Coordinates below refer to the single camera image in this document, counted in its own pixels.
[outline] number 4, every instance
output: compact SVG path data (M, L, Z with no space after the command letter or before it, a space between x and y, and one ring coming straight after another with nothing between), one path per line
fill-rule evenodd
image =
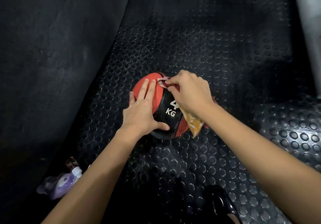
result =
M173 100L171 102L171 106L174 106L174 110L176 110L179 107L179 105L176 103L176 100Z

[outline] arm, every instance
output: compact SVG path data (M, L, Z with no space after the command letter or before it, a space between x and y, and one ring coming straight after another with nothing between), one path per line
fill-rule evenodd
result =
M169 87L176 102L216 132L289 218L298 224L321 222L319 172L214 104L209 85L202 78L181 71L166 83L179 84L180 91L174 86Z
M117 179L136 142L155 129L169 130L152 116L156 82L145 80L137 101L131 92L129 107L123 111L122 127L43 224L100 223Z

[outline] shiny black shoe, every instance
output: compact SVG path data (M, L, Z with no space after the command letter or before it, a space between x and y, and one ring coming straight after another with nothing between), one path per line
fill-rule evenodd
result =
M230 217L231 215L234 215L239 223L242 224L236 207L227 192L221 186L208 186L205 189L204 197L206 203L203 206L203 218L206 223L235 224Z

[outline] floor mat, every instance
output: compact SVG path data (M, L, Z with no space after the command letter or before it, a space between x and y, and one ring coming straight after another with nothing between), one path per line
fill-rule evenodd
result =
M80 129L75 138L81 164L91 164L121 126L140 78L181 69L206 79L217 102L236 118L321 170L321 104L313 96L294 0L129 0L86 99L84 126L74 128ZM164 141L143 137L118 184L127 186L128 201L128 193L154 196L147 201L157 210L152 223L160 216L197 223L204 188L212 184L226 189L244 223L289 223L210 129L195 139L190 132Z

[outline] medicine ball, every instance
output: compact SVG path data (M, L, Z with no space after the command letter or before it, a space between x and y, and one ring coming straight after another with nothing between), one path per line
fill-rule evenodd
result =
M135 99L137 99L139 91L145 79L148 78L149 83L151 83L153 79L156 80L152 109L153 117L156 121L168 124L170 130L163 131L160 129L156 129L150 134L154 138L170 139L178 137L186 132L186 130L188 129L188 125L171 92L169 92L167 89L164 89L158 84L158 79L163 77L165 77L165 74L163 74L162 72L154 72L148 74L147 76L139 80L139 82L134 86L133 92Z

